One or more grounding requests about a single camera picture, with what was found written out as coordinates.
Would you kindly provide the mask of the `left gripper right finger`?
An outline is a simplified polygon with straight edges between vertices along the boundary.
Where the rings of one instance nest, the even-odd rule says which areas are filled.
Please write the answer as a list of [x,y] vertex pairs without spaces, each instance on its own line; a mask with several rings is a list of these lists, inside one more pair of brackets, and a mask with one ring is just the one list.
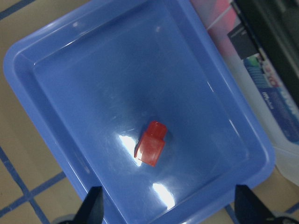
[[247,185],[236,185],[234,208],[240,224],[270,224],[275,220],[272,212]]

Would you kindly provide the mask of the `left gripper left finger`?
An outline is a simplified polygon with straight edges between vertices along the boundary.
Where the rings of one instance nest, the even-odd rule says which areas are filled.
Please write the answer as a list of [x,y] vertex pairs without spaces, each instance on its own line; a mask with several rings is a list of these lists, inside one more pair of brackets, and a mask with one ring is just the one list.
[[73,224],[101,224],[103,222],[103,189],[91,187],[76,213]]

